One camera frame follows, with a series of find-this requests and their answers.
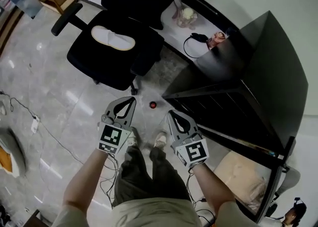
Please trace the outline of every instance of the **gray tile floor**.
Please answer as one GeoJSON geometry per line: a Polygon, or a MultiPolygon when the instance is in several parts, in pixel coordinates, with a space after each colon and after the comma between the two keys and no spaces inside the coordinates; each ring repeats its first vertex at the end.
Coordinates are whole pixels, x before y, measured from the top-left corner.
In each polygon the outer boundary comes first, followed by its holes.
{"type": "MultiPolygon", "coordinates": [[[[88,23],[98,12],[99,9],[84,4],[78,16],[88,23]]],[[[0,126],[10,127],[20,140],[27,167],[25,176],[16,179],[0,170],[0,198],[15,221],[24,218],[25,208],[30,212],[39,209],[48,220],[54,220],[65,187],[95,148],[96,123],[111,101],[130,95],[129,90],[95,85],[67,61],[66,54],[80,30],[67,25],[58,37],[53,36],[51,28],[58,17],[46,8],[34,20],[24,15],[0,58],[0,90],[16,97],[41,119],[38,132],[32,134],[31,115],[15,102],[14,111],[10,112],[8,98],[0,97],[8,111],[7,116],[0,116],[0,126]]],[[[167,130],[164,118],[172,107],[161,95],[185,66],[184,60],[164,47],[161,61],[140,78],[132,126],[137,128],[144,144],[152,143],[157,130],[167,130]],[[150,109],[150,101],[156,101],[158,107],[150,109]]],[[[120,163],[124,150],[117,156],[120,163]]],[[[218,148],[218,155],[221,151],[227,153],[218,148]]],[[[143,153],[151,172],[147,147],[143,153]]],[[[178,158],[170,149],[167,155],[186,180],[187,170],[178,158]]],[[[103,169],[102,177],[112,175],[112,170],[103,169]]],[[[104,190],[110,185],[102,183],[104,190]]],[[[202,196],[195,180],[190,182],[190,188],[195,198],[202,196]]],[[[110,203],[98,186],[88,222],[91,226],[104,226],[109,212],[110,203]]]]}

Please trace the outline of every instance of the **office chair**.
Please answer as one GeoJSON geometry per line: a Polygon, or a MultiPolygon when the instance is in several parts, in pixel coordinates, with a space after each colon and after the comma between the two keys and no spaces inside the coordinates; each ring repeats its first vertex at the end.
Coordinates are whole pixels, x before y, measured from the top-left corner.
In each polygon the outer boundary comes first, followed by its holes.
{"type": "Polygon", "coordinates": [[[67,54],[69,62],[96,84],[100,82],[118,90],[131,86],[131,94],[136,95],[138,90],[133,80],[136,75],[144,76],[160,60],[164,39],[148,26],[108,10],[102,10],[87,25],[76,16],[82,7],[81,3],[71,4],[51,30],[58,36],[68,23],[82,30],[67,54]],[[91,35],[92,28],[97,25],[134,38],[135,46],[120,51],[97,42],[91,35]]]}

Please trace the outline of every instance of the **person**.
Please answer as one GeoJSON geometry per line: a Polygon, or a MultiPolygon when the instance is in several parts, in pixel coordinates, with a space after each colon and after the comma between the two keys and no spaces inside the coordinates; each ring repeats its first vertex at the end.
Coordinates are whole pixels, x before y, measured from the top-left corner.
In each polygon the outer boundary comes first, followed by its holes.
{"type": "MultiPolygon", "coordinates": [[[[111,221],[116,227],[200,227],[199,217],[190,201],[186,186],[163,151],[166,133],[160,132],[150,152],[153,177],[138,148],[136,130],[126,140],[128,148],[114,186],[111,221]]],[[[95,149],[68,184],[61,212],[53,227],[87,227],[86,214],[94,196],[108,153],[95,149]]],[[[230,189],[206,164],[192,168],[199,186],[214,209],[217,227],[256,227],[238,208],[230,189]]]]}
{"type": "Polygon", "coordinates": [[[304,216],[307,206],[304,203],[295,204],[286,214],[284,220],[281,222],[279,219],[265,217],[261,223],[261,227],[297,227],[301,218],[304,216]]]}

